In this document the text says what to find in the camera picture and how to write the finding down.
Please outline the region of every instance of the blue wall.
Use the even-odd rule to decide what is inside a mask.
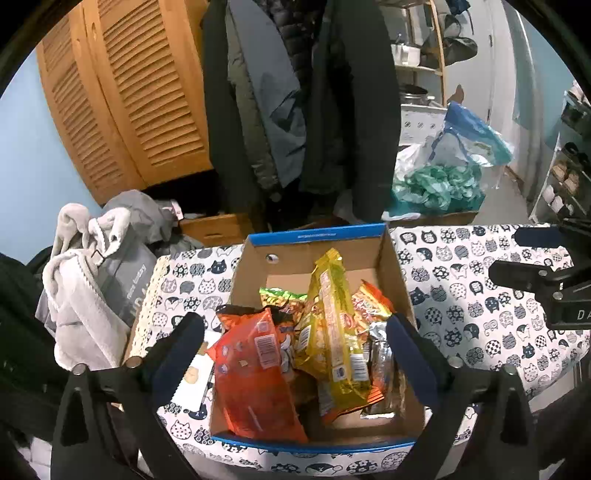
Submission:
[[[53,244],[61,207],[100,212],[61,143],[31,53],[0,98],[0,251],[28,262]]]
[[[558,137],[560,114],[564,91],[573,85],[573,75],[558,56],[547,40],[525,18],[523,18],[525,33],[530,42],[531,53],[534,59],[534,67],[538,87],[543,99],[543,131],[542,142],[554,149]],[[524,59],[515,52],[515,67],[517,70],[517,92],[514,110],[514,119],[522,127],[531,129],[531,92],[528,82],[523,81],[520,69],[524,65]]]

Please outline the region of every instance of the wooden shelf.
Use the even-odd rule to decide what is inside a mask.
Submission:
[[[437,70],[437,69],[430,69],[429,67],[411,67],[409,65],[396,65],[396,68],[401,69],[401,70],[412,70],[413,72],[431,72],[434,73],[435,75],[438,76],[442,76],[443,73],[441,72],[441,70]]]
[[[429,0],[380,0],[378,5],[381,7],[411,8],[420,5],[430,5]]]

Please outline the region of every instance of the white towel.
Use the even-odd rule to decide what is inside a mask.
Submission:
[[[105,303],[95,277],[103,258],[119,248],[129,219],[124,208],[97,219],[74,203],[60,211],[43,286],[56,323],[56,362],[64,369],[78,363],[91,370],[120,364],[129,327]]]

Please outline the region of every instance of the barcode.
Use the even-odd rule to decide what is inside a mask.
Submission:
[[[299,352],[308,346],[310,341],[310,332],[312,331],[312,325],[308,325],[300,332],[300,339],[297,342],[296,350]]]
[[[335,407],[335,400],[330,393],[330,382],[318,382],[318,404],[320,416],[326,415]]]
[[[351,358],[351,369],[353,370],[353,380],[357,382],[369,381],[368,364],[363,358],[362,353],[352,353]]]
[[[280,358],[275,335],[255,337],[255,346],[263,369],[279,366]]]

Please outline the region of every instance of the cat-print tablecloth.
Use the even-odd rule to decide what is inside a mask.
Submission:
[[[517,367],[532,398],[589,349],[589,331],[548,330],[534,295],[494,285],[488,267],[507,260],[572,266],[564,248],[519,247],[519,225],[398,228],[391,233],[419,333],[474,368]]]
[[[528,394],[533,395],[555,381],[587,351],[589,337],[582,332],[554,336],[540,321],[541,308],[529,301],[533,300],[532,295],[487,281],[491,258],[505,255],[513,260],[519,255],[521,261],[549,260],[561,268],[569,265],[563,249],[535,251],[517,247],[511,241],[515,228],[399,228],[391,231],[391,237],[407,276],[420,333],[446,356],[459,355],[476,368],[497,368],[505,361],[513,363]],[[145,356],[189,311],[202,315],[208,329],[221,331],[215,308],[228,301],[242,248],[204,248],[174,258],[161,257],[148,287],[131,355]],[[355,453],[290,453],[220,442],[209,433],[212,395],[213,383],[208,385],[198,411],[174,403],[158,410],[167,431],[187,456],[257,470],[339,476],[393,470],[412,447],[406,444]],[[470,438],[476,417],[469,407],[456,444]]]

